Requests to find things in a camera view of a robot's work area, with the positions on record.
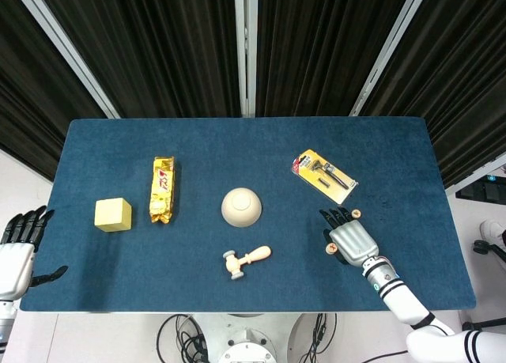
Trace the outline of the yellow cube block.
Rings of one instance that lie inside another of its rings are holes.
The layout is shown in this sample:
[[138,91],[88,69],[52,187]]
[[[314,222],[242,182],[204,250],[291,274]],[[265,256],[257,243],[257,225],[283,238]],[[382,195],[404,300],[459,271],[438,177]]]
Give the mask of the yellow cube block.
[[96,201],[94,225],[106,232],[119,232],[131,229],[132,207],[123,198]]

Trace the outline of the white shoe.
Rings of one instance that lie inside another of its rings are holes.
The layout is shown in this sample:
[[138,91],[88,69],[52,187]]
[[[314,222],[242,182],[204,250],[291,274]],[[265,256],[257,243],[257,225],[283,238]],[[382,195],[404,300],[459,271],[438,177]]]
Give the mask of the white shoe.
[[480,226],[481,238],[506,250],[506,226],[497,221],[486,220]]

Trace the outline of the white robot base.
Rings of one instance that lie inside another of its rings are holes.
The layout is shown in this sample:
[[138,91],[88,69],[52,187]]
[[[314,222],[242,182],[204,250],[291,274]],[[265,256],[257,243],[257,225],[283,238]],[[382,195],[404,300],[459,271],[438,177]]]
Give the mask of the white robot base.
[[209,363],[289,363],[300,312],[195,313]]

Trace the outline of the white metal frame beam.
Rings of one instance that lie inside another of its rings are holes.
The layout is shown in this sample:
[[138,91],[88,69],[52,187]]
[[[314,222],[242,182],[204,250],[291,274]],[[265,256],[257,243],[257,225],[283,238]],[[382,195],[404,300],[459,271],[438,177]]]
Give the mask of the white metal frame beam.
[[468,177],[464,178],[463,180],[460,180],[458,183],[452,184],[445,190],[446,196],[451,196],[455,194],[457,191],[460,191],[464,187],[467,187],[468,185],[474,183],[483,176],[492,174],[496,170],[503,168],[504,166],[506,166],[506,152],[502,153],[495,159],[487,162],[480,168],[476,169]]

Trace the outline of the white metal frame post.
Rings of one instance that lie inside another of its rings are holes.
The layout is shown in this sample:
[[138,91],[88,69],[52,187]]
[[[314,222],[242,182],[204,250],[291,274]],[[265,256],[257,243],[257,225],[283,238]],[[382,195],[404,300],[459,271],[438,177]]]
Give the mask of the white metal frame post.
[[259,0],[234,0],[240,109],[244,118],[256,114]]
[[359,116],[424,0],[405,0],[356,98],[349,116]]
[[97,81],[88,64],[75,47],[74,43],[64,30],[63,26],[53,14],[45,0],[21,0],[27,11],[30,12],[36,23],[55,46],[67,65],[74,72],[87,92],[96,102],[100,110],[109,119],[120,119],[112,101]]

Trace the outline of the black device with teal light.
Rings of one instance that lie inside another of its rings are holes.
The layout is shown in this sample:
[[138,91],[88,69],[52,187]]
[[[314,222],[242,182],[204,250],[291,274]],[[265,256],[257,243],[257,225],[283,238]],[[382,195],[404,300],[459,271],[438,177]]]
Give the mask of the black device with teal light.
[[506,177],[487,175],[455,193],[457,199],[506,206]]

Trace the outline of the black pleated curtain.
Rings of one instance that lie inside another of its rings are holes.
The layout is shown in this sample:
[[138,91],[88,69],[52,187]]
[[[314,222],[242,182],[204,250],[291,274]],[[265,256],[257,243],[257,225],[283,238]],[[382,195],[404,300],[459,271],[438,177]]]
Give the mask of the black pleated curtain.
[[123,118],[238,117],[235,0],[44,0]]
[[0,150],[55,178],[70,123],[105,115],[21,0],[0,0]]
[[259,0],[255,110],[347,116],[406,0]]
[[424,119],[445,187],[506,153],[506,0],[423,0],[360,114]]

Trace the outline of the yellow foil snack packet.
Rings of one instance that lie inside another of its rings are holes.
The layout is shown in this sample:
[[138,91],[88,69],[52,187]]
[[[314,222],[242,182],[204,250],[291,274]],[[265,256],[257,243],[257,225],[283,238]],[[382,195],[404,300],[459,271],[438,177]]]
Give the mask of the yellow foil snack packet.
[[149,216],[152,223],[160,221],[168,224],[172,218],[175,174],[174,157],[155,157],[149,200]]

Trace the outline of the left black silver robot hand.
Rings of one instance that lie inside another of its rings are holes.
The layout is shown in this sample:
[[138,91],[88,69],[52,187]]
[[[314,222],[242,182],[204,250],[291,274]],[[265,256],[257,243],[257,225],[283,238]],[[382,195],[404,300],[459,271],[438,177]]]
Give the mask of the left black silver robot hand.
[[61,278],[68,270],[61,266],[50,274],[35,276],[33,265],[53,210],[41,206],[15,215],[0,235],[0,301],[21,299],[28,289]]

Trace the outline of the wooden toy hammer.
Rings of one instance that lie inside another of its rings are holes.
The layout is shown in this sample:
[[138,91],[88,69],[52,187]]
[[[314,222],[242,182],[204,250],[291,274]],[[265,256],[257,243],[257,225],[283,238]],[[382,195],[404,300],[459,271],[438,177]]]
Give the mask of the wooden toy hammer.
[[236,280],[244,276],[244,272],[242,271],[243,265],[267,259],[270,257],[271,253],[271,248],[266,245],[256,248],[255,250],[245,254],[242,258],[237,258],[236,252],[229,250],[223,254],[225,268],[231,274],[231,279]]

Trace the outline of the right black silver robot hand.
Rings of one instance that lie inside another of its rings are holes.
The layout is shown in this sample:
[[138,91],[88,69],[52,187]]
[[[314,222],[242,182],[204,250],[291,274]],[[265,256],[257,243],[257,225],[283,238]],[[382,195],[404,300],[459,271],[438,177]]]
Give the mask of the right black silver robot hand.
[[319,210],[330,229],[323,230],[327,244],[333,242],[338,246],[334,256],[342,264],[362,267],[370,258],[379,255],[379,247],[358,219],[343,206],[328,211]]

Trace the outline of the blue felt table mat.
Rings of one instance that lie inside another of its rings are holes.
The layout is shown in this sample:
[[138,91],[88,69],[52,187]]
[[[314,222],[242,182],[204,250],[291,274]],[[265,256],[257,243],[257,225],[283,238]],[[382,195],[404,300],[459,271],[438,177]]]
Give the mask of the blue felt table mat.
[[[361,271],[325,250],[334,207],[292,173],[313,149],[358,182],[345,200],[379,251],[432,310],[473,308],[463,260],[425,121],[414,117],[81,119],[70,124],[34,271],[58,280],[30,289],[30,312],[332,312],[385,305]],[[152,223],[155,157],[175,158],[172,218]],[[262,214],[229,225],[232,189],[257,194]],[[123,198],[127,231],[94,225],[96,201]],[[232,280],[223,254],[271,255]]]

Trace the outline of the razor in yellow blister pack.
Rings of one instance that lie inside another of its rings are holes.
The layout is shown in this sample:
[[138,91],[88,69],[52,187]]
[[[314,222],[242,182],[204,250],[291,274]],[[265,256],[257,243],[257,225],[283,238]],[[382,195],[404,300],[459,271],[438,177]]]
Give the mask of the razor in yellow blister pack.
[[338,205],[342,205],[358,185],[355,179],[312,149],[294,159],[292,172]]

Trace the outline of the black office chair base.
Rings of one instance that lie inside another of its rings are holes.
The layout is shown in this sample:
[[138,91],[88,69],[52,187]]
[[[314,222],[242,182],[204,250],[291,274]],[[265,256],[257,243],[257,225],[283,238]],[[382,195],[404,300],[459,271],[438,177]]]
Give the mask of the black office chair base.
[[[506,263],[506,251],[501,249],[496,244],[490,244],[489,242],[486,242],[484,240],[475,240],[473,244],[473,251],[481,255],[487,255],[491,251],[500,259],[500,261]],[[506,326],[506,317],[476,323],[465,322],[462,325],[462,330],[482,331],[483,328],[499,327],[499,326]]]

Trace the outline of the beige upturned bowl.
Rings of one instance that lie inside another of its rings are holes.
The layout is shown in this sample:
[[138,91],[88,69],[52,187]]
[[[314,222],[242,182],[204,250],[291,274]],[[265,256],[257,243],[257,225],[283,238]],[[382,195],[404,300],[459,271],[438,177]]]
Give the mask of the beige upturned bowl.
[[221,214],[231,226],[249,227],[260,218],[262,203],[259,196],[251,189],[238,187],[229,191],[223,198]]

